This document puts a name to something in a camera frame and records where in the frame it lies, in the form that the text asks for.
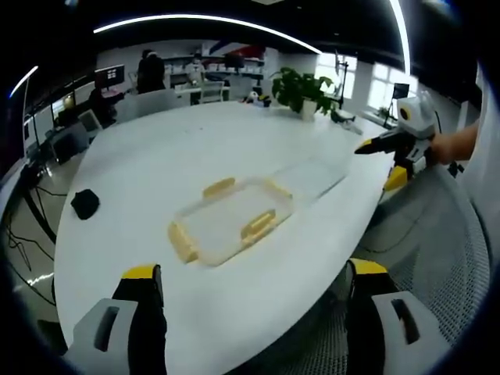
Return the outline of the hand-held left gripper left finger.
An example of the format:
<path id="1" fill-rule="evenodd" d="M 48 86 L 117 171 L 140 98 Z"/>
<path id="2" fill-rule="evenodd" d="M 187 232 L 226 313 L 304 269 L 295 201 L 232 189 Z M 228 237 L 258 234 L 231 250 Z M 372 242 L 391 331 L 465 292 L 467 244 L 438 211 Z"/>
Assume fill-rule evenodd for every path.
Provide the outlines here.
<path id="1" fill-rule="evenodd" d="M 75 325 L 64 359 L 79 374 L 166 374 L 161 266 L 126 271 Z"/>

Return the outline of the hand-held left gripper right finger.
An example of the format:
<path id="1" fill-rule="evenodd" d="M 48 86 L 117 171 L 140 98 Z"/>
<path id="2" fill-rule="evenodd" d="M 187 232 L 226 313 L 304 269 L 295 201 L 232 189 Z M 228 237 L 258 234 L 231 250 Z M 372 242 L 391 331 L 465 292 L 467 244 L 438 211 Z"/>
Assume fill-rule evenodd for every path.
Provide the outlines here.
<path id="1" fill-rule="evenodd" d="M 347 373 L 429 373 L 450 349 L 437 317 L 381 264 L 351 258 L 348 269 Z"/>

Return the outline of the person's right hand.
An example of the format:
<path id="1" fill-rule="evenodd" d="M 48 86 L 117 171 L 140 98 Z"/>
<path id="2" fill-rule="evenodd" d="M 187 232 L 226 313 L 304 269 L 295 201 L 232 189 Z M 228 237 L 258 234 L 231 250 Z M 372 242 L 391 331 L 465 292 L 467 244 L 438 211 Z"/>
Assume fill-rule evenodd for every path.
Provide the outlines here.
<path id="1" fill-rule="evenodd" d="M 469 160 L 475 148 L 478 128 L 479 122 L 476 121 L 454 134 L 435 134 L 430 144 L 433 161 L 447 165 Z"/>

